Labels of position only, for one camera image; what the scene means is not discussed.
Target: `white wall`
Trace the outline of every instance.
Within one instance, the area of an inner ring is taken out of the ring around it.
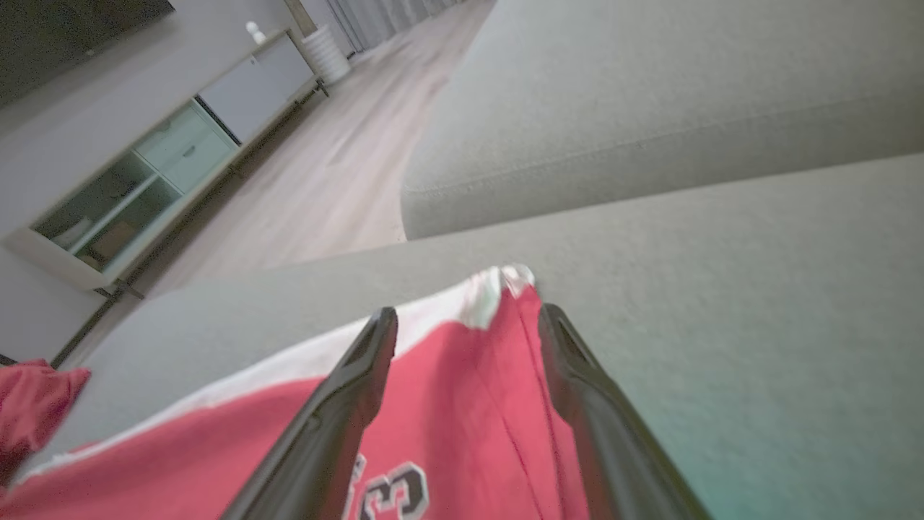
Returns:
[[[248,20],[264,32],[295,28],[283,0],[171,3],[166,19],[0,110],[0,236],[28,225],[248,53]],[[0,249],[0,353],[52,359],[102,301]]]

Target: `white cabinet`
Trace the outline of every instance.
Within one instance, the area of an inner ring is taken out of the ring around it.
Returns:
[[[239,142],[247,142],[293,101],[311,69],[288,34],[238,63],[199,93]]]
[[[313,75],[298,49],[288,31],[270,36],[198,99],[166,115],[28,227],[7,236],[6,247],[80,289],[123,278],[307,95]]]
[[[311,69],[288,38],[280,38],[254,55],[263,72],[285,99],[311,79]]]

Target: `cabinet shelf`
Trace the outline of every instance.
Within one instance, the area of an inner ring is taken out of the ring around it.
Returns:
[[[136,195],[156,173],[140,157],[124,155],[32,229],[66,251],[75,249],[77,243],[117,212],[126,198]]]
[[[103,228],[109,225],[112,222],[113,218],[116,218],[116,215],[122,212],[129,204],[134,202],[142,192],[147,190],[154,182],[158,179],[157,176],[148,177],[144,182],[142,182],[138,187],[132,190],[125,198],[123,198],[114,208],[110,209],[108,213],[103,216],[96,224],[93,224],[93,227],[90,228],[86,233],[84,233],[80,239],[74,242],[74,245],[67,248],[67,252],[70,254],[77,255],[84,246],[87,245],[87,242],[92,240],[97,233],[99,233]]]
[[[152,177],[73,254],[97,271],[105,272],[113,260],[131,249],[132,242],[146,229],[156,227],[160,216],[181,197],[182,194],[162,177]]]

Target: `printed number 3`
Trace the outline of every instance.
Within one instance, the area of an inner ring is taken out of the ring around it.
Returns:
[[[402,490],[400,500],[398,491]],[[359,520],[375,520],[376,513],[397,508],[398,520],[419,520],[430,505],[427,475],[414,463],[404,463],[366,485]]]

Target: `sofa seam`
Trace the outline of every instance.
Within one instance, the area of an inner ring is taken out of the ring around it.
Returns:
[[[589,149],[587,151],[576,152],[576,153],[569,154],[569,155],[562,155],[560,157],[556,157],[554,159],[549,159],[545,161],[534,161],[531,163],[522,163],[515,167],[510,167],[504,170],[497,171],[493,175],[490,175],[490,176],[479,177],[477,179],[468,180],[466,182],[462,182],[458,184],[451,184],[448,186],[435,187],[435,188],[423,188],[419,190],[418,189],[402,189],[402,193],[406,193],[408,195],[431,196],[436,193],[454,192],[454,191],[458,191],[458,190],[473,187],[473,186],[479,186],[479,185],[485,185],[485,184],[490,185],[492,183],[492,180],[500,176],[505,176],[506,179],[517,179],[519,177],[526,175],[528,172],[531,172],[531,171],[547,169],[548,167],[552,167],[554,165],[562,164],[562,163],[569,162],[569,161],[589,159],[591,157],[594,157],[595,155],[612,152],[613,150],[617,150],[621,148],[631,148],[633,146],[638,146],[645,142],[654,141],[656,139],[675,137],[679,135],[694,133],[700,130],[713,129],[713,128],[718,128],[718,127],[725,126],[725,125],[733,125],[733,124],[741,123],[744,121],[776,118],[776,117],[787,115],[787,114],[797,114],[800,112],[808,112],[811,110],[830,108],[832,106],[848,105],[848,104],[856,103],[857,101],[868,101],[868,100],[873,100],[873,99],[888,98],[888,97],[891,97],[891,94],[895,92],[902,92],[902,91],[914,92],[915,90],[920,90],[922,88],[924,88],[924,84],[916,84],[911,87],[893,89],[887,93],[872,94],[872,95],[853,98],[849,100],[842,100],[842,101],[838,101],[834,103],[814,105],[814,106],[808,106],[808,107],[798,108],[798,109],[781,110],[778,112],[772,112],[770,114],[763,114],[755,118],[729,119],[727,121],[712,123],[709,125],[697,126],[695,128],[691,128],[688,130],[672,131],[672,132],[652,135],[650,137],[638,139],[635,141],[618,142],[618,143],[603,146],[603,147]]]

